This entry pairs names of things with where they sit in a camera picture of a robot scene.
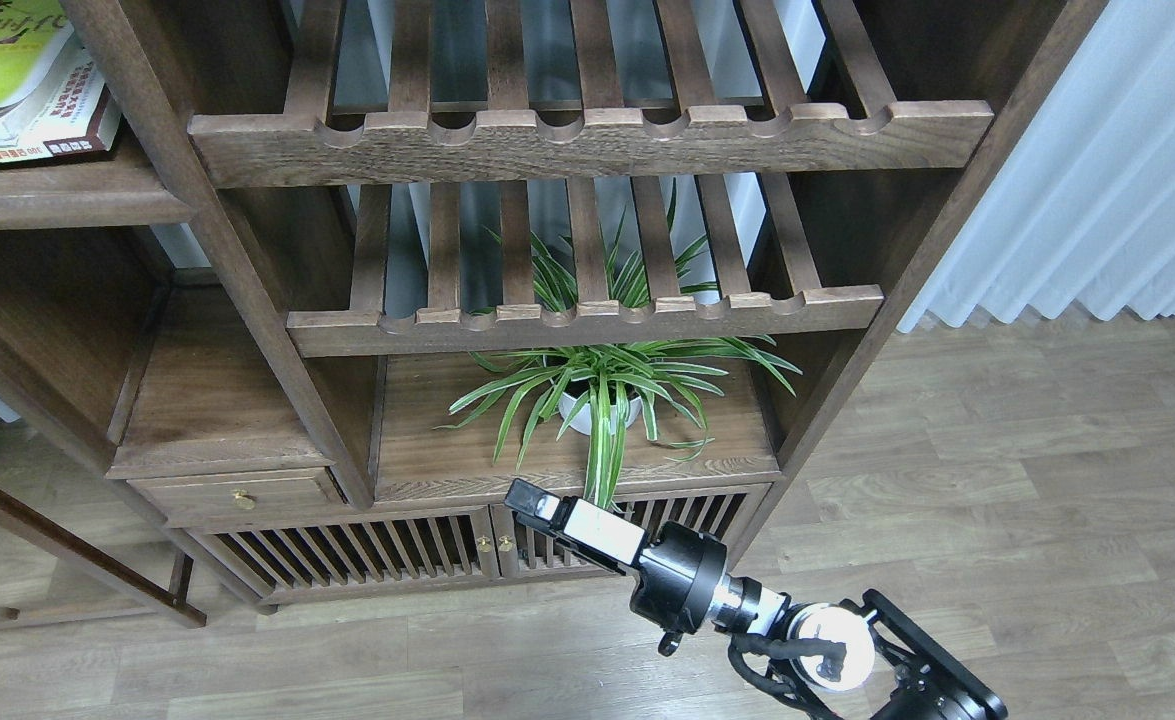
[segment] curtain fold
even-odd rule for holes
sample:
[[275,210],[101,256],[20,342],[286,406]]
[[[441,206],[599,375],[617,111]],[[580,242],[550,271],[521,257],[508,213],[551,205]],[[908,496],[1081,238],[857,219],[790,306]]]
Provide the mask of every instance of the curtain fold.
[[1112,0],[898,329],[1175,315],[1175,4]]

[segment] spider plant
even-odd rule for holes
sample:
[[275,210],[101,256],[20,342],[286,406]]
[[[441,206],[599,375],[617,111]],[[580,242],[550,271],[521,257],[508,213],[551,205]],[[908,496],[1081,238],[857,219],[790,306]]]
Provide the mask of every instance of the spider plant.
[[[669,227],[674,217],[674,191],[669,206]],[[645,263],[639,251],[632,251],[619,261],[623,220],[606,254],[606,280],[611,300],[624,307],[643,307],[650,302],[650,290],[645,277]],[[570,237],[560,237],[570,245]],[[575,277],[556,260],[546,243],[531,234],[533,284],[538,300],[549,310],[565,311],[578,302]],[[707,250],[707,237],[701,236],[689,243],[686,250],[674,260],[677,277],[684,280],[692,272],[693,261]],[[716,290],[714,282],[684,284],[683,292]],[[753,339],[773,343],[767,336]],[[521,432],[521,448],[515,466],[529,448],[535,430],[556,413],[560,397],[571,386],[585,386],[575,401],[573,410],[565,413],[556,439],[564,436],[570,420],[583,409],[590,408],[591,438],[588,445],[588,478],[583,497],[595,505],[613,506],[615,489],[618,487],[623,469],[625,429],[627,429],[629,404],[632,397],[642,403],[645,420],[645,437],[657,445],[691,450],[689,455],[673,460],[692,460],[701,449],[712,442],[707,428],[707,416],[698,392],[724,396],[713,378],[723,377],[727,370],[707,365],[706,359],[741,359],[759,364],[794,395],[794,389],[784,370],[799,374],[801,370],[783,357],[760,350],[752,343],[734,337],[703,339],[659,339],[649,342],[600,343],[599,345],[538,346],[532,350],[512,350],[490,356],[472,354],[482,368],[503,377],[488,382],[459,397],[449,408],[450,415],[462,413],[471,408],[462,420],[444,428],[463,428],[486,413],[508,397],[494,445],[494,460],[503,455],[511,429],[517,424],[521,409],[532,398],[532,406]],[[659,401],[673,408],[674,412],[701,430],[701,438],[686,442],[667,442],[657,424],[656,408]]]

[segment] drawer knob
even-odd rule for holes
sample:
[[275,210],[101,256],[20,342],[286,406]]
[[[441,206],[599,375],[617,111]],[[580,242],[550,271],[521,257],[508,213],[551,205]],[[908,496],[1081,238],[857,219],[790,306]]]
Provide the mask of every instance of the drawer knob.
[[243,489],[239,489],[239,491],[231,493],[231,503],[235,503],[235,506],[241,510],[254,510],[254,506],[258,505],[258,502],[254,500],[254,496],[243,491]]

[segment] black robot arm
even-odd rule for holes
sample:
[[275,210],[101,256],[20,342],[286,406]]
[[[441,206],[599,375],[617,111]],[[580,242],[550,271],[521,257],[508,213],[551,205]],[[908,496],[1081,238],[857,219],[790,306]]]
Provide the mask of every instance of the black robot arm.
[[[861,687],[877,657],[898,685],[871,720],[1003,720],[1008,711],[986,685],[873,588],[862,605],[797,603],[752,578],[727,573],[719,539],[669,522],[657,537],[584,502],[515,480],[506,506],[517,519],[558,539],[575,556],[633,576],[631,607],[664,630],[659,652],[705,624],[730,634],[728,664],[760,692],[820,720],[839,720],[814,692]],[[887,630],[898,642],[881,635]],[[745,655],[768,659],[756,673]]]

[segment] wooden shelf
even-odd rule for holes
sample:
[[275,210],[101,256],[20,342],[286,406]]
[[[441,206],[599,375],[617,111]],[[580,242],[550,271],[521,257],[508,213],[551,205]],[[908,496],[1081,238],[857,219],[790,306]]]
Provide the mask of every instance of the wooden shelf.
[[327,464],[227,292],[174,288],[107,477]]
[[161,184],[127,129],[94,159],[0,167],[0,229],[184,223],[192,209]]
[[580,113],[552,122],[528,100],[519,5],[486,0],[485,109],[462,125],[434,115],[431,4],[400,4],[387,109],[335,129],[345,0],[308,0],[284,113],[195,115],[188,129],[216,187],[958,168],[983,137],[993,117],[985,101],[898,100],[853,0],[815,0],[852,108],[806,95],[773,1],[736,5],[765,119],[716,96],[687,0],[654,4],[678,114],[629,106],[605,1],[575,0]]
[[720,298],[700,304],[682,295],[657,179],[632,179],[650,295],[645,307],[609,300],[591,179],[570,179],[568,200],[575,237],[578,304],[553,312],[535,302],[529,255],[528,191],[519,182],[501,183],[504,302],[495,312],[459,309],[459,194],[454,183],[431,186],[430,258],[427,307],[409,318],[383,312],[387,287],[389,187],[367,186],[360,200],[357,250],[348,310],[290,312],[287,328],[303,356],[361,356],[510,346],[564,346],[593,342],[748,336],[866,328],[884,296],[875,285],[822,287],[787,176],[764,174],[761,190],[771,233],[752,272],[773,287],[753,287],[739,250],[724,177],[697,176],[703,223],[720,284]]
[[[747,366],[721,365],[730,371],[718,384],[724,397],[707,397],[706,411],[716,440],[694,460],[678,462],[684,451],[651,445],[645,428],[627,431],[627,453],[618,493],[673,487],[714,487],[778,479],[778,462],[768,446],[765,425]],[[555,492],[580,493],[588,465],[588,437],[568,430],[556,439],[556,423],[537,430],[519,470],[515,456],[524,413],[503,456],[491,462],[501,408],[466,428],[436,429],[456,420],[446,408],[461,396],[492,381],[464,354],[392,357],[387,369],[385,405],[378,452],[375,507],[438,506],[442,502],[501,502],[513,478],[526,478]],[[692,423],[663,408],[659,428],[671,440],[700,439]]]

